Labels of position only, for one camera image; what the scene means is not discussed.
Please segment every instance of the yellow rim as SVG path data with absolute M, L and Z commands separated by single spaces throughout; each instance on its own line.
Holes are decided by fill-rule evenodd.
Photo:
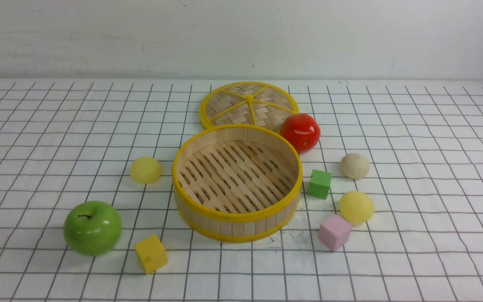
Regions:
M 182 220 L 184 220 L 190 228 L 194 229 L 196 232 L 200 233 L 203 236 L 206 236 L 208 238 L 218 240 L 218 241 L 224 241 L 224 242 L 230 242 L 230 243 L 244 243 L 244 242 L 251 242 L 259 239 L 263 239 L 265 237 L 269 237 L 273 235 L 274 233 L 277 233 L 281 228 L 283 228 L 285 225 L 288 224 L 288 222 L 292 219 L 292 217 L 296 214 L 296 207 L 293 209 L 292 213 L 278 226 L 270 229 L 269 231 L 265 231 L 263 233 L 259 233 L 257 235 L 252 235 L 252 236 L 243 236 L 243 237 L 234 237 L 234 236 L 226 236 L 226 235 L 219 235 L 216 233 L 209 232 L 201 227 L 198 227 L 191 222 L 183 213 L 182 211 L 178 210 L 178 214 L 180 214 L 180 217 L 182 217 Z
M 239 103 L 239 104 L 236 104 L 234 105 L 233 107 L 230 107 L 222 112 L 220 112 L 218 115 L 215 115 L 213 118 L 208 118 L 207 115 L 206 115 L 206 107 L 208 105 L 208 102 L 209 100 L 211 99 L 211 97 L 213 95 L 215 95 L 217 92 L 220 92 L 221 90 L 224 90 L 228 87 L 232 87 L 232 86 L 237 86 L 237 85 L 262 85 L 263 87 L 257 91 L 253 97 L 257 96 L 258 94 L 260 94 L 260 92 L 262 92 L 265 88 L 272 88 L 274 90 L 277 90 L 278 92 L 284 94 L 284 96 L 286 96 L 286 98 L 288 99 L 288 101 L 290 101 L 290 104 L 292 105 L 292 110 L 288 109 L 288 108 L 283 108 L 283 107 L 280 107 L 280 106 L 277 106 L 277 105 L 274 105 L 274 104 L 271 104 L 271 103 L 268 103 L 268 102 L 261 102 L 261 101 L 258 101 L 258 100 L 252 100 L 251 102 L 248 102 L 247 101 L 247 98 L 245 96 L 242 96 L 241 94 L 236 94 L 235 92 L 230 92 L 230 91 L 223 91 L 227 94 L 233 94 L 233 95 L 236 95 L 236 96 L 239 96 L 241 98 L 243 98 L 245 101 Z M 292 114 L 297 114 L 299 113 L 299 107 L 297 106 L 297 103 L 296 103 L 296 100 L 293 99 L 293 97 L 286 91 L 284 91 L 283 89 L 277 87 L 277 86 L 273 86 L 273 85 L 270 85 L 270 84 L 266 84 L 266 83 L 262 83 L 262 82 L 237 82 L 237 83 L 232 83 L 232 84 L 228 84 L 228 85 L 225 85 L 225 86 L 221 86 L 220 88 L 217 88 L 215 89 L 214 91 L 210 92 L 206 97 L 205 99 L 203 99 L 202 103 L 201 103 L 201 106 L 199 108 L 199 118 L 201 120 L 201 125 L 203 126 L 203 129 L 209 129 L 209 128 L 213 128 L 215 127 L 212 123 L 211 123 L 211 120 L 213 119 L 216 119 L 217 117 L 220 117 L 221 115 L 227 113 L 228 111 L 236 108 L 236 107 L 239 107 L 241 105 L 244 105 L 244 104 L 248 104 L 249 105 L 249 109 L 251 111 L 251 117 L 253 118 L 253 125 L 255 124 L 255 117 L 254 117 L 254 111 L 253 111 L 253 105 L 251 105 L 251 103 L 261 103 L 261 104 L 266 104 L 268 106 L 272 106 L 272 107 L 276 107 L 276 108 L 279 108 L 279 109 L 283 109 L 284 111 L 288 111 Z
M 260 130 L 263 132 L 267 132 L 268 134 L 271 134 L 281 141 L 283 141 L 288 148 L 290 148 L 290 151 L 295 155 L 297 159 L 297 167 L 298 167 L 298 174 L 297 174 L 297 180 L 296 183 L 293 185 L 293 188 L 290 190 L 290 192 L 284 196 L 283 199 L 278 201 L 276 204 L 265 208 L 260 211 L 256 212 L 251 212 L 251 213 L 223 213 L 223 212 L 217 212 L 215 210 L 212 210 L 210 208 L 207 208 L 200 203 L 197 203 L 193 199 L 189 197 L 186 192 L 182 190 L 182 187 L 180 186 L 180 183 L 178 182 L 178 172 L 176 170 L 176 166 L 178 165 L 178 160 L 180 158 L 180 154 L 182 153 L 182 150 L 184 150 L 189 144 L 193 143 L 194 140 L 199 138 L 202 135 L 205 135 L 209 132 L 221 130 L 221 129 L 227 129 L 227 128 L 250 128 L 250 129 L 255 129 L 255 130 Z M 292 198 L 295 197 L 295 195 L 301 191 L 301 184 L 303 183 L 303 167 L 301 166 L 301 160 L 299 159 L 299 154 L 297 154 L 296 150 L 288 143 L 286 139 L 284 139 L 282 136 L 276 134 L 275 132 L 271 130 L 267 130 L 264 128 L 260 128 L 258 126 L 253 126 L 253 125 L 225 125 L 225 126 L 218 126 L 214 128 L 210 128 L 207 130 L 204 130 L 203 132 L 200 132 L 199 134 L 194 135 L 192 138 L 190 138 L 186 143 L 182 145 L 182 147 L 178 150 L 178 153 L 176 154 L 176 157 L 174 158 L 173 161 L 173 168 L 172 168 L 172 177 L 173 177 L 173 185 L 174 185 L 174 190 L 180 195 L 180 198 L 182 199 L 182 202 L 184 202 L 191 210 L 194 212 L 201 214 L 203 216 L 206 216 L 208 218 L 211 218 L 213 220 L 219 220 L 219 221 L 228 221 L 228 222 L 251 222 L 255 220 L 259 220 L 262 218 L 265 218 L 267 216 L 270 216 L 272 214 L 275 214 L 285 208 L 288 203 L 292 200 Z

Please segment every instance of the white wall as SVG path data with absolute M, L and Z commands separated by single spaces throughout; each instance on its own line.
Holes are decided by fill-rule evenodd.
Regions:
M 483 0 L 0 0 L 0 77 L 483 79 Z

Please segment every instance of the woven bamboo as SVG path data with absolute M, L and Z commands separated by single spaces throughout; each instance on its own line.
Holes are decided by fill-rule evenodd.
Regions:
M 295 113 L 299 113 L 299 108 L 290 94 L 260 82 L 240 82 L 220 87 L 207 95 L 200 109 L 204 129 L 243 124 L 274 132 L 278 132 L 285 118 Z
M 180 215 L 217 240 L 253 241 L 278 231 L 295 212 L 302 172 L 286 140 L 251 125 L 197 134 L 173 163 Z

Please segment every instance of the cube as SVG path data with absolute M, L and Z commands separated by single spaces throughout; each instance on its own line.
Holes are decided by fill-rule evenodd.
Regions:
M 167 252 L 156 235 L 136 243 L 135 252 L 147 275 L 167 264 Z
M 331 186 L 331 177 L 329 172 L 313 169 L 310 177 L 309 189 L 307 194 L 320 199 L 326 199 Z
M 333 215 L 320 225 L 318 239 L 335 252 L 348 242 L 351 225 L 341 216 Z

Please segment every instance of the grid paper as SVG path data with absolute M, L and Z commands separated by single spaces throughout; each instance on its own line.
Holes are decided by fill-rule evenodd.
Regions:
M 322 129 L 303 154 L 333 172 L 284 229 L 253 243 L 207 239 L 180 219 L 171 166 L 202 130 L 200 101 L 233 81 L 0 80 L 0 301 L 483 301 L 483 83 L 269 81 Z M 362 180 L 339 172 L 364 154 Z M 128 174 L 153 156 L 161 179 Z M 347 191 L 376 212 L 332 253 L 318 227 Z M 69 250 L 62 224 L 86 200 L 123 221 L 99 258 Z M 158 235 L 169 263 L 144 275 L 136 242 Z

